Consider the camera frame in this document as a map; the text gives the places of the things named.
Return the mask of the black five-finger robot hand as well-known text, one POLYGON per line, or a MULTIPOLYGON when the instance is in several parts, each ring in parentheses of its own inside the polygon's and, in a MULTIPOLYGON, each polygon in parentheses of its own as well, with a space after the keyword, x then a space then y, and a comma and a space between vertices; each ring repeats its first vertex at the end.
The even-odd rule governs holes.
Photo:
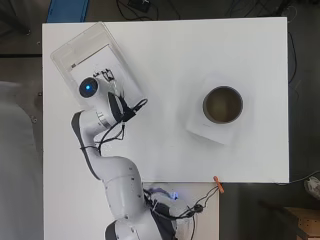
POLYGON ((121 78, 116 77, 110 69, 95 73, 93 77, 98 84, 93 104, 104 121, 113 125, 127 122, 136 115, 135 108, 125 100, 121 78))

